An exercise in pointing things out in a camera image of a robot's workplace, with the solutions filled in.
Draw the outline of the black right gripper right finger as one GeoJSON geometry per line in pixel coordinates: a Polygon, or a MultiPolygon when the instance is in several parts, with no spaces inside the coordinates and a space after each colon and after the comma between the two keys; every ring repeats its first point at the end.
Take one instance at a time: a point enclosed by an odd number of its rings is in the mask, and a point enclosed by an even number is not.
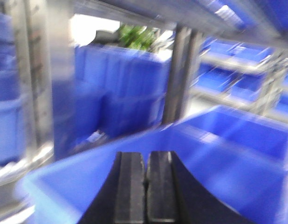
{"type": "Polygon", "coordinates": [[[212,195],[174,151],[153,151],[147,167],[150,224],[250,224],[212,195]]]}

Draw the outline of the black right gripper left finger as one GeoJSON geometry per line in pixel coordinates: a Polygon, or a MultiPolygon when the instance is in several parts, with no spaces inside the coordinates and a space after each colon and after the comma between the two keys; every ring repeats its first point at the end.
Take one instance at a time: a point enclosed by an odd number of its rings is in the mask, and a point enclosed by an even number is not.
{"type": "Polygon", "coordinates": [[[117,152],[99,192],[80,224],[144,224],[144,161],[137,152],[117,152]]]}

